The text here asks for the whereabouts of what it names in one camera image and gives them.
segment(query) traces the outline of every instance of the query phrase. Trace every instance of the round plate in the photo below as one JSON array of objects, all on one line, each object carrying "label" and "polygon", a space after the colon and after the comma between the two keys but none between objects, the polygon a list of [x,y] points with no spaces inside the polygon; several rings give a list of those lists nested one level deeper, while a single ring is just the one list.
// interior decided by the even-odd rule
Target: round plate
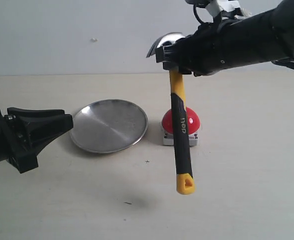
[{"label": "round plate", "polygon": [[148,127],[146,113],[136,104],[107,99],[84,107],[73,118],[72,141],[81,149],[109,154],[136,144]]}]

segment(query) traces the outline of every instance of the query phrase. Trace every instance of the black robotic gripper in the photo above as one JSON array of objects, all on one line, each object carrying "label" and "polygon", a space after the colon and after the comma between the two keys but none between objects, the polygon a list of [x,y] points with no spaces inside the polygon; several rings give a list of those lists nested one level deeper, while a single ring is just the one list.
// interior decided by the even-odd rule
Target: black robotic gripper
[{"label": "black robotic gripper", "polygon": [[73,128],[64,110],[25,110],[15,107],[0,112],[0,161],[7,160],[22,174],[38,167],[38,154],[53,140]]}]

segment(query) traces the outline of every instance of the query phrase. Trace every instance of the white table surface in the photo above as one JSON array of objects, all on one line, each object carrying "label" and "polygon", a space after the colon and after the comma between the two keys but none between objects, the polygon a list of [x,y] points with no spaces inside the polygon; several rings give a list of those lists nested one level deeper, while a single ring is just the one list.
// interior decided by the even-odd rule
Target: white table surface
[{"label": "white table surface", "polygon": [[0,162],[0,240],[294,240],[294,71],[187,76],[185,88],[203,124],[192,195],[176,192],[174,151],[161,146],[166,74],[0,77],[3,114],[119,98],[149,118],[143,140],[113,155],[65,134],[37,169]]}]

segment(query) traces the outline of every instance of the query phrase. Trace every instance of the red button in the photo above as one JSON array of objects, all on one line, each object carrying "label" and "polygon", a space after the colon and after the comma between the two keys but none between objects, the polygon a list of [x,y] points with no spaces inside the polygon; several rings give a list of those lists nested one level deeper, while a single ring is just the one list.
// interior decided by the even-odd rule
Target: red button
[{"label": "red button", "polygon": [[[190,108],[187,107],[187,116],[188,116],[188,132],[190,134],[194,134],[200,128],[200,119],[198,115]],[[173,134],[172,129],[172,113],[171,109],[166,112],[166,114],[162,118],[162,127],[163,129]]]}]

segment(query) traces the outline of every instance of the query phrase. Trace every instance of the black cable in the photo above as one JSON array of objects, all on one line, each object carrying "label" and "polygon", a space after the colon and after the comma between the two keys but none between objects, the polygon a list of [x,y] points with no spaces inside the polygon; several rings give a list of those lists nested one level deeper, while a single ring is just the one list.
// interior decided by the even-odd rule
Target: black cable
[{"label": "black cable", "polygon": [[193,14],[195,15],[196,19],[198,20],[198,22],[199,22],[200,24],[204,24],[204,23],[205,23],[204,21],[202,21],[202,20],[200,19],[199,15],[198,15],[198,13],[197,13],[197,5],[196,5],[196,4],[193,5]]}]

